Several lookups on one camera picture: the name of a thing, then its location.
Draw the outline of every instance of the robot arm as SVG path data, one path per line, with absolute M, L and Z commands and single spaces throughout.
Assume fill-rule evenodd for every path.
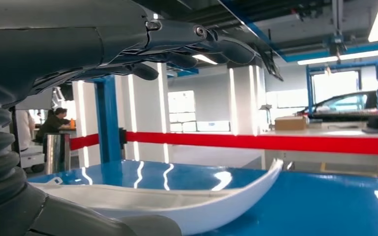
M 142 62 L 188 68 L 199 53 L 219 63 L 260 56 L 200 25 L 148 21 L 130 0 L 0 0 L 0 128 L 11 121 L 3 108 L 65 81 L 131 73 L 152 80 L 157 72 Z M 168 219 L 118 221 L 46 195 L 16 167 L 18 155 L 6 150 L 13 141 L 0 130 L 0 236 L 181 234 Z

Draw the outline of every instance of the screw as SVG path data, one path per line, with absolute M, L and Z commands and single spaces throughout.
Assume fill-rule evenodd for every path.
M 156 22 L 147 21 L 146 22 L 146 28 L 148 30 L 158 30 L 160 26 Z
M 198 35 L 198 36 L 201 36 L 201 37 L 205 37 L 206 36 L 206 30 L 205 28 L 203 28 L 202 26 L 197 26 L 195 28 L 195 33 Z

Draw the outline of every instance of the ceiling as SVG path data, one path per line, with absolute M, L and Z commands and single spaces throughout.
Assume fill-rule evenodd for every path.
M 134 0 L 166 19 L 194 22 L 270 51 L 217 0 Z M 233 0 L 240 12 L 284 54 L 323 49 L 334 33 L 331 0 Z M 367 43 L 378 0 L 344 0 L 343 36 L 346 45 Z

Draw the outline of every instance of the white curved object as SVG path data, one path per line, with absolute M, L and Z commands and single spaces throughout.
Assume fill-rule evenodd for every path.
M 246 187 L 221 191 L 166 191 L 111 185 L 32 185 L 111 218 L 163 215 L 176 221 L 184 235 L 193 235 L 221 227 L 250 209 L 272 187 L 282 165 L 283 161 L 275 160 L 266 174 Z

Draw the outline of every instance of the cardboard box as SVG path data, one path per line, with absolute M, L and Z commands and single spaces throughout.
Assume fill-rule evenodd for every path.
M 307 128 L 306 117 L 279 117 L 275 119 L 275 130 L 304 130 Z

